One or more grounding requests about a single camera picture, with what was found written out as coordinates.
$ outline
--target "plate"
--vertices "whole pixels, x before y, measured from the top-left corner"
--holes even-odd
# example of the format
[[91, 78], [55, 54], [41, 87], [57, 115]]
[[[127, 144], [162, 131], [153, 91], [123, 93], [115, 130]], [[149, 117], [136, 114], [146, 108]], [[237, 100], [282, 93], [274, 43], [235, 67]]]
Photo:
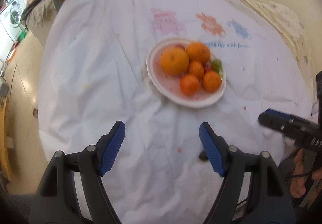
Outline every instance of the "plate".
[[[192, 97], [187, 97], [179, 88], [181, 76], [173, 77], [166, 74], [160, 64], [161, 54], [167, 48], [177, 44], [182, 44], [186, 48], [191, 42], [193, 40], [180, 37], [164, 39], [149, 51], [146, 64], [149, 78], [162, 95], [179, 105], [197, 109], [213, 105], [222, 97], [227, 84], [225, 70], [223, 69], [222, 73], [222, 84], [216, 92], [208, 93], [201, 86], [196, 94]], [[216, 59], [216, 56], [212, 52], [210, 59]]]

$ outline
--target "human hand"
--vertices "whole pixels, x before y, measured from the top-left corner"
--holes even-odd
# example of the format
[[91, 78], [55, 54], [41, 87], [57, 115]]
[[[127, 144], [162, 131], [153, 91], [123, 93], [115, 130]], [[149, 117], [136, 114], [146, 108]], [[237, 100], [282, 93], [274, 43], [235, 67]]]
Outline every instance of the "human hand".
[[[304, 174], [303, 161], [304, 161], [304, 149], [301, 148], [298, 151], [298, 153], [294, 159], [296, 166], [295, 166], [295, 170], [294, 170], [293, 175]], [[321, 180], [322, 179], [322, 168], [318, 169], [317, 171], [315, 171], [312, 174], [312, 179], [313, 180]], [[295, 177], [292, 179], [292, 183], [290, 186], [290, 193], [294, 198], [298, 199], [305, 194], [306, 188], [305, 188], [304, 184], [305, 184], [305, 177]], [[312, 205], [312, 203], [314, 202], [314, 200], [316, 199], [316, 197], [320, 193], [321, 189], [322, 189], [322, 181], [320, 181], [318, 183], [316, 189], [310, 195], [310, 197], [308, 199], [308, 207], [310, 207]]]

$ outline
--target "floor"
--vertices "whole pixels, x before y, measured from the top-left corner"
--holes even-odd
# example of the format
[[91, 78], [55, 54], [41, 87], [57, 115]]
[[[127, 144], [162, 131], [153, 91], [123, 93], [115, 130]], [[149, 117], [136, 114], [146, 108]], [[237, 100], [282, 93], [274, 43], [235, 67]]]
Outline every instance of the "floor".
[[32, 115], [38, 105], [42, 53], [42, 45], [29, 32], [4, 72], [11, 89], [7, 135], [14, 139], [14, 149], [8, 150], [12, 176], [7, 190], [11, 194], [34, 193], [48, 165], [39, 139], [38, 119]]

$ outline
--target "white washing machine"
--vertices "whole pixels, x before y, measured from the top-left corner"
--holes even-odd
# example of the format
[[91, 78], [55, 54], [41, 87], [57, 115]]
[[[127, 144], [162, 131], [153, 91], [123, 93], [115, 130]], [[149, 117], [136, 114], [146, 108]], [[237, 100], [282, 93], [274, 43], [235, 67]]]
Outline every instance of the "white washing machine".
[[1, 13], [0, 22], [8, 33], [13, 42], [16, 41], [21, 32], [19, 27], [20, 19], [23, 9], [21, 8], [18, 0], [13, 0]]

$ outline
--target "silver bolt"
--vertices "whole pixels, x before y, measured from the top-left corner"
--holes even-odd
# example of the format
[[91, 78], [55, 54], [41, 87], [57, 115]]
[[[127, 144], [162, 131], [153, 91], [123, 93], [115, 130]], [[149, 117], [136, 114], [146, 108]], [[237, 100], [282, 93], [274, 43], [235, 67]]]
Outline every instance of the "silver bolt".
[[62, 155], [62, 152], [60, 150], [55, 152], [56, 158], [59, 158], [61, 155]]
[[238, 148], [236, 146], [229, 146], [228, 148], [231, 152], [236, 152]]
[[92, 151], [94, 151], [95, 149], [96, 149], [95, 145], [89, 145], [89, 146], [87, 147], [87, 151], [89, 151], [89, 152], [92, 152]]
[[263, 152], [262, 152], [262, 156], [263, 156], [264, 158], [269, 158], [269, 157], [270, 157], [270, 153], [268, 153], [267, 151], [263, 151]]

